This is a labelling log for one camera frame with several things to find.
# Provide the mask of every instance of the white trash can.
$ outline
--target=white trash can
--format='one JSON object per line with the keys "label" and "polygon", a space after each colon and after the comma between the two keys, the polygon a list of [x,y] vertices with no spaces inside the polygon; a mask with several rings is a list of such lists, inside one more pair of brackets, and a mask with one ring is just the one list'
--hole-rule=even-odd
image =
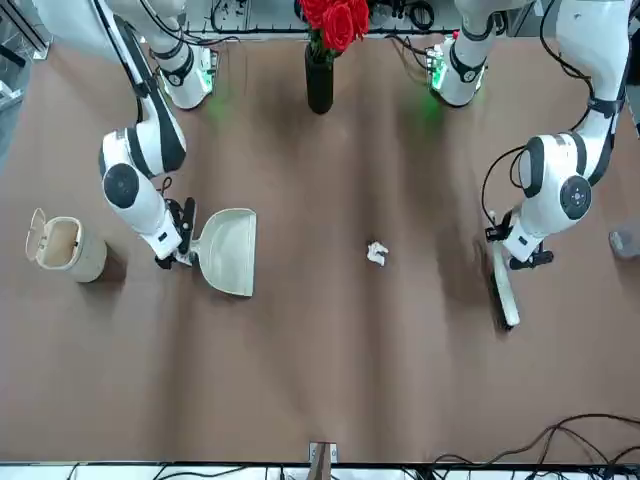
{"label": "white trash can", "polygon": [[92,282],[104,270],[107,244],[73,217],[47,222],[42,209],[33,212],[25,253],[45,270],[66,272],[81,283]]}

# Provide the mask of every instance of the red rose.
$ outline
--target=red rose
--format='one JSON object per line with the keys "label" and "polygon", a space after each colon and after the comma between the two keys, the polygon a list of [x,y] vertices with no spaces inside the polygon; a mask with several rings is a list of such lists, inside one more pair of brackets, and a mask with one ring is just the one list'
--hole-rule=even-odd
{"label": "red rose", "polygon": [[324,28],[324,46],[333,48],[338,52],[344,52],[353,42],[353,23],[351,10],[344,3],[330,6],[322,15]]}
{"label": "red rose", "polygon": [[353,19],[353,31],[362,39],[369,31],[369,7],[365,0],[349,0],[351,18]]}
{"label": "red rose", "polygon": [[318,29],[322,27],[322,14],[329,6],[328,0],[300,0],[300,6],[307,20],[311,24],[311,28]]}

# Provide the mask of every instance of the white dustpan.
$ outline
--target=white dustpan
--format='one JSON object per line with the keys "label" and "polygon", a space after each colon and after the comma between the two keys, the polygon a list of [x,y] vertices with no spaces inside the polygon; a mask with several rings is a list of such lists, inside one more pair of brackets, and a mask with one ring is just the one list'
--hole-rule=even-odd
{"label": "white dustpan", "polygon": [[255,249],[256,213],[248,208],[215,213],[190,245],[209,285],[243,297],[253,295]]}

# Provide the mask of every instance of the brown table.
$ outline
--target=brown table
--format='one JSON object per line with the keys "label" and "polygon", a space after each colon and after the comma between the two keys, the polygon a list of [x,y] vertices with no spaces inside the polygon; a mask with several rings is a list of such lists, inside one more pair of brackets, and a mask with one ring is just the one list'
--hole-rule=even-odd
{"label": "brown table", "polygon": [[[250,300],[158,269],[103,200],[100,141],[135,118],[120,68],[60,46],[35,66],[0,176],[2,459],[304,461],[325,440],[345,462],[479,460],[566,415],[640,415],[640,266],[607,244],[640,204],[629,116],[588,217],[549,240],[556,261],[513,275],[523,323],[506,336],[479,185],[503,151],[573,124],[583,86],[536,41],[509,41],[471,107],[431,110],[391,44],[368,40],[337,62],[319,117],[303,49],[223,48],[217,96],[177,114],[189,154],[169,194],[198,200],[198,231],[225,207],[258,213]],[[498,212],[519,195],[508,163],[489,184]],[[29,264],[36,207],[100,232],[126,280],[82,286]],[[383,269],[370,239],[391,250]],[[609,453],[638,443],[624,426],[576,428]],[[587,459],[558,438],[549,461]]]}

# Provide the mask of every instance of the flower vase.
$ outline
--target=flower vase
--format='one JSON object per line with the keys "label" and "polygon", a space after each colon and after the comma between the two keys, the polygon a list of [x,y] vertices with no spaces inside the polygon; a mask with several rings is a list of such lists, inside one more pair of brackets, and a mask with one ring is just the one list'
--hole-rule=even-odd
{"label": "flower vase", "polygon": [[333,105],[333,61],[316,61],[307,45],[304,52],[307,73],[307,103],[318,115],[327,113]]}

